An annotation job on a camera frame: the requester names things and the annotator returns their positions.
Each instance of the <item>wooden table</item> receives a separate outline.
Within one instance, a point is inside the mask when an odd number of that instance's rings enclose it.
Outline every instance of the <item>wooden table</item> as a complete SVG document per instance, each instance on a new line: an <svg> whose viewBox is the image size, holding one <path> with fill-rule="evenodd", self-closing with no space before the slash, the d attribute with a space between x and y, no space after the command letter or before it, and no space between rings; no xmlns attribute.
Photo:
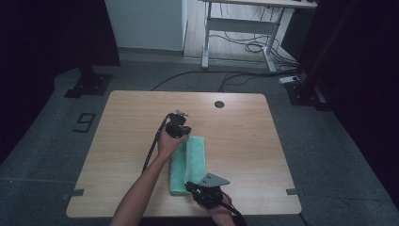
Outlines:
<svg viewBox="0 0 399 226"><path fill-rule="evenodd" d="M294 183L262 94L113 91L75 187L84 195L71 198L67 215L112 217L163 118L176 109L189 114L193 136L205 137L207 170L231 181L222 189L243 215L300 213L297 195L286 192ZM207 216L191 196L169 195L168 171L166 165L145 216Z"/></svg>
<svg viewBox="0 0 399 226"><path fill-rule="evenodd" d="M214 31L231 31L241 33L252 33L252 34L263 34L269 35L270 39L263 49L263 55L266 59L269 71L275 73L276 67L274 64L274 58L271 54L271 48L276 38L277 32L279 31L279 24L281 22L282 15L286 8L317 8L317 4L308 2L307 0L294 1L294 0L200 0L208 3L208 14L206 17L205 26L205 43L202 49L202 62L201 67L203 69L208 68L209 61L209 32ZM279 16L274 22L265 21L252 21L252 20L236 20L229 18L213 18L211 16L212 3L226 3L226 4L238 4L238 5L254 5L254 6L268 6L280 8Z"/></svg>

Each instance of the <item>tape mark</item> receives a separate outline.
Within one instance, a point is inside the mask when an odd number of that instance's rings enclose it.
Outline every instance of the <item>tape mark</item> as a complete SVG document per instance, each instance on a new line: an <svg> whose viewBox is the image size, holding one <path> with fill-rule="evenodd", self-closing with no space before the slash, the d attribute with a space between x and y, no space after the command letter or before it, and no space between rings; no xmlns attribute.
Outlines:
<svg viewBox="0 0 399 226"><path fill-rule="evenodd" d="M93 124L94 118L96 117L96 114L94 113L82 113L80 114L79 120L77 120L76 123L79 124L87 124L88 127L85 130L81 130L81 129L74 129L73 131L75 133L87 133L88 130L91 127L91 124Z"/></svg>
<svg viewBox="0 0 399 226"><path fill-rule="evenodd" d="M64 201L69 200L73 196L83 196L84 192L85 192L85 189L74 190L72 192L72 194L64 194L64 196L62 197L62 200L64 200Z"/></svg>
<svg viewBox="0 0 399 226"><path fill-rule="evenodd" d="M297 195L297 196L305 196L305 192L302 189L286 189L287 195Z"/></svg>

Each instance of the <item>table leg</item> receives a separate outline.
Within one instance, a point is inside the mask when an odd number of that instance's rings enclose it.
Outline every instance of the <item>table leg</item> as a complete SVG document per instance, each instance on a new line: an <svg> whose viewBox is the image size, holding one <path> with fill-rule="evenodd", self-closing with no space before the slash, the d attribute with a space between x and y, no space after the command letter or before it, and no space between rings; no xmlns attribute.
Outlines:
<svg viewBox="0 0 399 226"><path fill-rule="evenodd" d="M276 38L277 32L279 31L279 25L280 25L280 22L281 22L282 14L284 14L284 10L285 10L285 8L281 8L280 9L279 17L275 21L275 24L274 24L274 27L273 27L273 31L272 31L272 34L271 34L272 37L270 37L266 48L263 49L263 54L264 54L264 57L266 58L267 66L269 67L269 70L272 73L275 73L277 70L276 70L276 67L275 67L275 64L274 64L274 61L273 61L274 58L273 58L273 56L271 54L271 49L273 47L273 42L274 42L274 40Z"/></svg>
<svg viewBox="0 0 399 226"><path fill-rule="evenodd" d="M212 3L208 4L208 15L206 16L206 26L205 26L205 43L203 43L202 50L202 69L208 69L208 60L209 60L209 23L211 21L211 9Z"/></svg>

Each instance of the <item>green towel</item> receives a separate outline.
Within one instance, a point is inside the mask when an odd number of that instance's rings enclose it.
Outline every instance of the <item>green towel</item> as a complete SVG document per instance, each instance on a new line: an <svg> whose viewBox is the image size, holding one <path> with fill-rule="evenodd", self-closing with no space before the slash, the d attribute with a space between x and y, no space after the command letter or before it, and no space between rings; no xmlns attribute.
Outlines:
<svg viewBox="0 0 399 226"><path fill-rule="evenodd" d="M205 139L190 136L180 144L170 161L170 195L190 194L185 189L185 182L196 184L206 175Z"/></svg>

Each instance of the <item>power strip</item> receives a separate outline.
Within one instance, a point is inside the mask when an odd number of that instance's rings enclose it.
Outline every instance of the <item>power strip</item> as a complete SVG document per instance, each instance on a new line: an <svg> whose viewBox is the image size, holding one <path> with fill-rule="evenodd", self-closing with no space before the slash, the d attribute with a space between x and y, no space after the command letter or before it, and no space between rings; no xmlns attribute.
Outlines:
<svg viewBox="0 0 399 226"><path fill-rule="evenodd" d="M286 83L298 82L300 79L297 76L283 77L279 79L279 83L284 85Z"/></svg>

